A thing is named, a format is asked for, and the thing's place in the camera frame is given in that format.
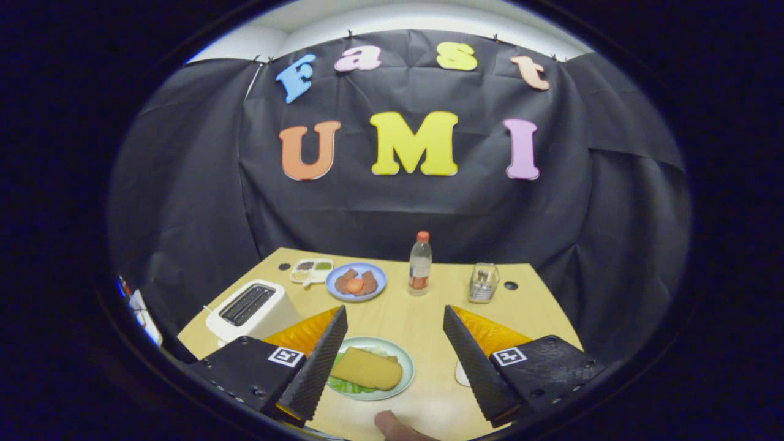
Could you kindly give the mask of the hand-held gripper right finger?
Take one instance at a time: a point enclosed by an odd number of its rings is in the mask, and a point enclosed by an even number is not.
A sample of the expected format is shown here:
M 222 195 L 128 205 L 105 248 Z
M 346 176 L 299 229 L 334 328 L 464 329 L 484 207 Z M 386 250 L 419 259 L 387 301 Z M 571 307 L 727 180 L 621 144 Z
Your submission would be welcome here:
M 495 428 L 566 407 L 608 367 L 556 335 L 531 339 L 456 305 L 443 308 L 443 332 Z

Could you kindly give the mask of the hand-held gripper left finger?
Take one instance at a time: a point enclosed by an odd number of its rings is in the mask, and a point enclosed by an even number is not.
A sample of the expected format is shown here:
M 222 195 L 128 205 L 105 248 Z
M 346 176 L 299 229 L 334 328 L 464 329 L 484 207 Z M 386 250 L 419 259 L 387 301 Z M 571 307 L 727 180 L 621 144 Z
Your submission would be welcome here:
M 239 337 L 187 370 L 242 407 L 302 428 L 347 330 L 347 310 L 334 307 L 264 339 Z

